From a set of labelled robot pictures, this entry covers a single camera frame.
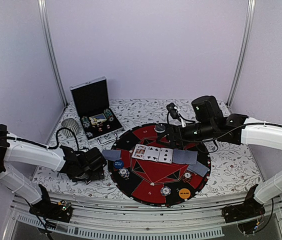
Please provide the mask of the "blue small blind button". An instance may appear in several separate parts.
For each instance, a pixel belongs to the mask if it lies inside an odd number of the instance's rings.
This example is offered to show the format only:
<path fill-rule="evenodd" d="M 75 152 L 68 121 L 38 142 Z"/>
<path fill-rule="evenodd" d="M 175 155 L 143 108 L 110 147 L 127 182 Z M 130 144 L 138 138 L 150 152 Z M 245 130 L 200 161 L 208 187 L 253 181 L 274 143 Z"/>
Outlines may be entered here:
<path fill-rule="evenodd" d="M 113 167 L 115 168 L 115 169 L 122 169 L 123 167 L 124 167 L 124 162 L 122 161 L 122 160 L 116 160 L 116 161 L 114 161 L 113 162 Z"/>

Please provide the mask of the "single blue playing card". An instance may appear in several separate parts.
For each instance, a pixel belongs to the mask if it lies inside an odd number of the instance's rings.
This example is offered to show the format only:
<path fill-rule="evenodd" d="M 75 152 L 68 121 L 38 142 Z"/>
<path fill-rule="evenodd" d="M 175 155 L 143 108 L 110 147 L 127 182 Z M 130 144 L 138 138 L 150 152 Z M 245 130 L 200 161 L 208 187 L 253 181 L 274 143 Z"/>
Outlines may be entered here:
<path fill-rule="evenodd" d="M 196 164 L 189 164 L 187 170 L 201 177 L 204 177 L 209 171 L 209 168 L 197 161 Z"/>

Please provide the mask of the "clear dealer button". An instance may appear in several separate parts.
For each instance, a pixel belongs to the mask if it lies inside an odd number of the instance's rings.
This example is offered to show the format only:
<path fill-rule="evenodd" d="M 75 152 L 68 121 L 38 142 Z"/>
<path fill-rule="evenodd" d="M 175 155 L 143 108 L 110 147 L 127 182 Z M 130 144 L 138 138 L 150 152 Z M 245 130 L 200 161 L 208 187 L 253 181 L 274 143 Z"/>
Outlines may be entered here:
<path fill-rule="evenodd" d="M 156 133 L 164 133 L 166 131 L 166 126 L 163 123 L 156 124 L 154 126 L 154 131 Z"/>

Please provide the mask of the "red poker chip stack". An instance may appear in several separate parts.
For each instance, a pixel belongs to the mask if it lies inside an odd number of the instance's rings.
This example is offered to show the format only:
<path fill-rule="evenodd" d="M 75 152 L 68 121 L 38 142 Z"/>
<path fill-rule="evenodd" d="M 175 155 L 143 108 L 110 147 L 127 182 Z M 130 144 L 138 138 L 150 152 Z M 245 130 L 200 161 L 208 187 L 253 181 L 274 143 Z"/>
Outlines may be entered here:
<path fill-rule="evenodd" d="M 185 183 L 189 183 L 192 180 L 192 173 L 186 171 L 182 176 L 182 181 Z"/>

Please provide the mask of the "orange big blind button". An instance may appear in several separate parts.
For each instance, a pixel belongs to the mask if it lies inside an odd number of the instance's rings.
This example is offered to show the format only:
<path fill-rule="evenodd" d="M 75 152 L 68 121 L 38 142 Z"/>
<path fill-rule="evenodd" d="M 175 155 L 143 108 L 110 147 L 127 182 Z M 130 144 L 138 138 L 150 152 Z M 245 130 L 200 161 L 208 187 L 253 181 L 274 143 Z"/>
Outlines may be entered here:
<path fill-rule="evenodd" d="M 191 191 L 188 188 L 182 188 L 178 191 L 178 195 L 181 199 L 188 199 L 191 196 Z"/>

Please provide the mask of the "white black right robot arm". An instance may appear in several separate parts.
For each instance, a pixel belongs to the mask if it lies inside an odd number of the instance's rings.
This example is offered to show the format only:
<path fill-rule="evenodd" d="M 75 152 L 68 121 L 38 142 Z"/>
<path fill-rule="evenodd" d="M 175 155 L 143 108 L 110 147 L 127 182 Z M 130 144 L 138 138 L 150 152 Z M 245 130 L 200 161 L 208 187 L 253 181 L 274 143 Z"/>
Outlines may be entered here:
<path fill-rule="evenodd" d="M 217 100 L 204 95 L 191 102 L 195 120 L 186 120 L 174 103 L 166 106 L 168 115 L 180 121 L 180 125 L 168 125 L 160 135 L 175 148 L 187 143 L 204 144 L 213 141 L 234 145 L 264 147 L 282 152 L 282 124 L 258 120 L 244 114 L 224 116 Z M 250 218 L 270 199 L 282 194 L 282 170 L 274 176 L 251 187 L 239 213 Z"/>

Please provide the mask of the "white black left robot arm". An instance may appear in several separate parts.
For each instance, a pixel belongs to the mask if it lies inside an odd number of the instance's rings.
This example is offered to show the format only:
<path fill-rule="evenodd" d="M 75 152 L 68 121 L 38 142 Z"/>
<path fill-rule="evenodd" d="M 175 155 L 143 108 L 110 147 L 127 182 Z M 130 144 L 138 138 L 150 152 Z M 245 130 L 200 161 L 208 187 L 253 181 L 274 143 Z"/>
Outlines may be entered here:
<path fill-rule="evenodd" d="M 13 163 L 48 168 L 67 175 L 74 182 L 86 184 L 107 164 L 96 147 L 81 151 L 59 143 L 49 146 L 18 137 L 0 124 L 0 184 L 35 205 L 44 217 L 51 217 L 56 211 L 55 205 L 44 197 L 47 191 L 38 184 L 33 185 Z"/>

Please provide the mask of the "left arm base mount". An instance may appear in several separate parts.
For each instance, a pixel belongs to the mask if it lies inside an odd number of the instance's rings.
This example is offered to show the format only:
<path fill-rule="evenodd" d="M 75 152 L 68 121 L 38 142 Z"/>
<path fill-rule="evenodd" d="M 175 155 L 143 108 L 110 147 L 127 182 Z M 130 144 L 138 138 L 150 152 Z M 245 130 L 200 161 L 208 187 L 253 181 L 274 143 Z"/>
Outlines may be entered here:
<path fill-rule="evenodd" d="M 47 189 L 41 184 L 38 186 L 41 190 L 41 200 L 36 204 L 30 204 L 29 213 L 38 217 L 69 223 L 73 213 L 72 203 L 66 200 L 52 203 Z"/>

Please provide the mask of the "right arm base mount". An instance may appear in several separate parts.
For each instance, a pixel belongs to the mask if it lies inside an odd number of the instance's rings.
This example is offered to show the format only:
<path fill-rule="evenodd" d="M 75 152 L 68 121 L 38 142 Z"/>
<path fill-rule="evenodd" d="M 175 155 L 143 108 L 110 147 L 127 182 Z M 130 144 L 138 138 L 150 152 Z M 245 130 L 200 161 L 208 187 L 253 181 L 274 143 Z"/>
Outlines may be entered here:
<path fill-rule="evenodd" d="M 226 223 L 234 223 L 254 218 L 251 221 L 245 221 L 237 225 L 239 231 L 244 235 L 255 234 L 262 223 L 265 208 L 257 202 L 244 201 L 240 204 L 226 205 L 221 210 L 221 215 Z"/>

